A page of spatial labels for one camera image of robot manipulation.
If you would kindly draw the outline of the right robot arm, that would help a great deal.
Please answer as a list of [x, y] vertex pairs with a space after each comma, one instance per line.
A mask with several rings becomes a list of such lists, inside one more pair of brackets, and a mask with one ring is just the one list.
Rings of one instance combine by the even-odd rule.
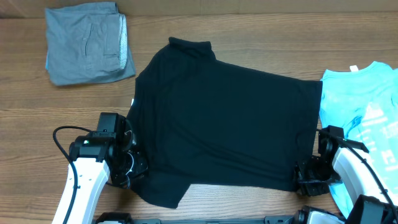
[[397, 223], [397, 198], [373, 169], [369, 150], [344, 137], [343, 129], [319, 129], [318, 154], [298, 161], [294, 181], [306, 196], [325, 194], [331, 184], [344, 184], [353, 208], [347, 218], [304, 206], [292, 223]]

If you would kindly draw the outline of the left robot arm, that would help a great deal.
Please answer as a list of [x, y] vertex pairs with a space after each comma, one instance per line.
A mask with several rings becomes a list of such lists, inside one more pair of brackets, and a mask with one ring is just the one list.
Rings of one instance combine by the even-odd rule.
[[145, 156], [136, 149], [131, 123], [117, 113], [101, 113], [96, 130], [87, 130], [61, 149], [68, 160], [68, 175], [54, 223], [131, 223], [131, 216], [94, 214], [105, 185], [130, 189], [148, 170]]

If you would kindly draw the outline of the black t-shirt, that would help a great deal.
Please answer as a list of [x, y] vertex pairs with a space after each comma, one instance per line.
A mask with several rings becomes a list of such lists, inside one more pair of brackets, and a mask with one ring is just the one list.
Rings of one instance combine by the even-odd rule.
[[148, 170], [131, 188], [166, 208], [192, 184], [295, 192], [321, 95], [320, 81], [225, 63], [209, 42], [171, 37], [136, 78], [127, 117]]

